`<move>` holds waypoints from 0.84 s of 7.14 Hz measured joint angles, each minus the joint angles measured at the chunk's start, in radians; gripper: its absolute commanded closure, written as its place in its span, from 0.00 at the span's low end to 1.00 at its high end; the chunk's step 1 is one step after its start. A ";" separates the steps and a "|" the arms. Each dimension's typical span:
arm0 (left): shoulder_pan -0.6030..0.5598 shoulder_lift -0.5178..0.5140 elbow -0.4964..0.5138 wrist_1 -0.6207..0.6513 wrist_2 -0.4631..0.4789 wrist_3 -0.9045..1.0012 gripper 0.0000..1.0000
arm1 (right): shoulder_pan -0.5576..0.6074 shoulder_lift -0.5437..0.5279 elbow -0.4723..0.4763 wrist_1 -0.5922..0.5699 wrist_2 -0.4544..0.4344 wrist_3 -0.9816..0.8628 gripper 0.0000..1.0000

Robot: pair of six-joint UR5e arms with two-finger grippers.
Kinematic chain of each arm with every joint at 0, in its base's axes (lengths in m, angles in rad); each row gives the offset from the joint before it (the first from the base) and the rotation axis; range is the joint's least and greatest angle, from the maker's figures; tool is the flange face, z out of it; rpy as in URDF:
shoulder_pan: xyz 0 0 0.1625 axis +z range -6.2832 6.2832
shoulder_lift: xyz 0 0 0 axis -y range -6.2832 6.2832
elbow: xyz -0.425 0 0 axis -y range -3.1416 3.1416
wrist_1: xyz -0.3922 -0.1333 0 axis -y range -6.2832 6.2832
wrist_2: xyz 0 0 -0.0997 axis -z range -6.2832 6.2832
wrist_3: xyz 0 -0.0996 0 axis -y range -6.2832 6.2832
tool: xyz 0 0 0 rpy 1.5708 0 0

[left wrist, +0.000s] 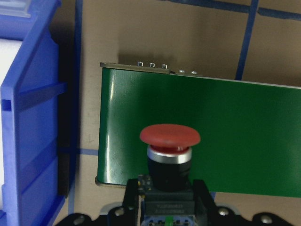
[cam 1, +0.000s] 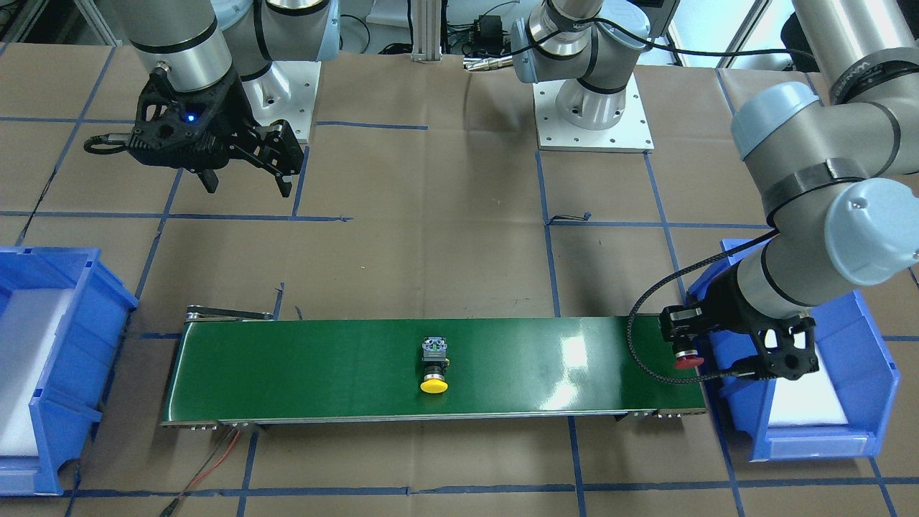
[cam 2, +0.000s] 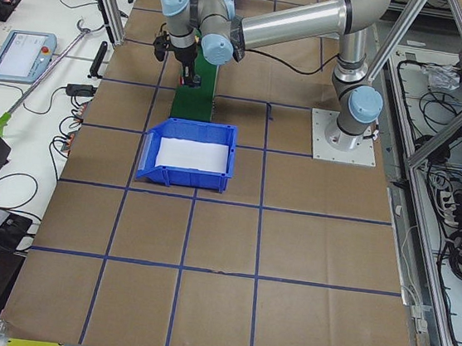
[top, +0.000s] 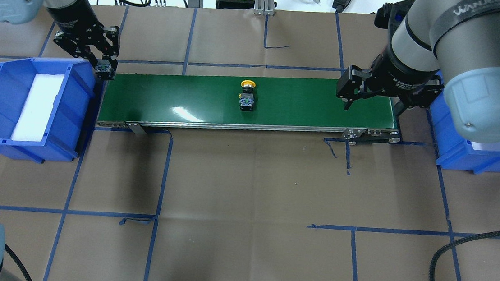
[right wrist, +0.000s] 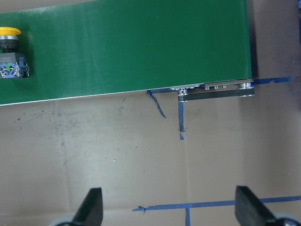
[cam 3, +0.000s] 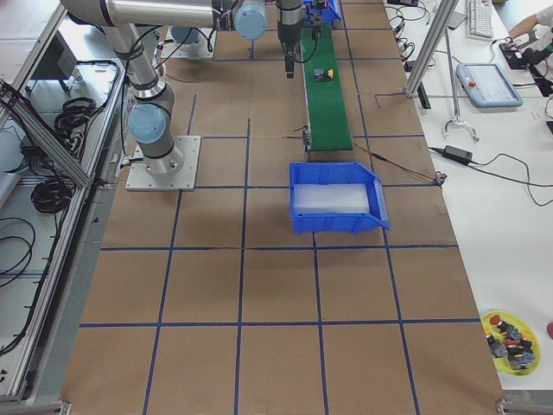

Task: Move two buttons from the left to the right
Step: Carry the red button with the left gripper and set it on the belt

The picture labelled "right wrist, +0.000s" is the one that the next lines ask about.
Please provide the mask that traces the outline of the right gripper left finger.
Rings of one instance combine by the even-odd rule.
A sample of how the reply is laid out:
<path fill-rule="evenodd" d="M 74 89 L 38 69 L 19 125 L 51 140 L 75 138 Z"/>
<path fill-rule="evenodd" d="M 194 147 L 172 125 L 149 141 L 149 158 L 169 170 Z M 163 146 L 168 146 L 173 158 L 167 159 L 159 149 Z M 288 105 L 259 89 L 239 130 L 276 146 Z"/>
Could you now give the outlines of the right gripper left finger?
<path fill-rule="evenodd" d="M 102 189 L 91 188 L 71 224 L 73 226 L 100 226 L 103 221 L 103 196 Z"/>

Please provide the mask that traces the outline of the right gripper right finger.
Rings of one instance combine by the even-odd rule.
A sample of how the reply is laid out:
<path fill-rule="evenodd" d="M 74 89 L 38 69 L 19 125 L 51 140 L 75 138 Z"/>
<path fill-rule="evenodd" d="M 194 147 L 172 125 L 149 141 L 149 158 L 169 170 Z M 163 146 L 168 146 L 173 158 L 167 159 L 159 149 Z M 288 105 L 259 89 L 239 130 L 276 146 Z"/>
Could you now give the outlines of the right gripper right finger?
<path fill-rule="evenodd" d="M 235 217 L 240 226 L 277 225 L 277 218 L 247 186 L 236 187 Z"/>

